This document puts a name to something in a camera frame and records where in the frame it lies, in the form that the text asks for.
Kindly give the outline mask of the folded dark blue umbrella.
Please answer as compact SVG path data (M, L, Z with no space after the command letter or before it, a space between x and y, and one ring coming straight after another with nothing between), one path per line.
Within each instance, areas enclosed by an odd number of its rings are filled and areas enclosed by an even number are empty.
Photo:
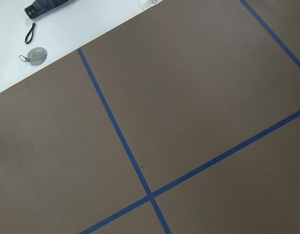
M63 5L67 1L68 0L36 0L26 7L24 11L30 19L34 20L48 11Z

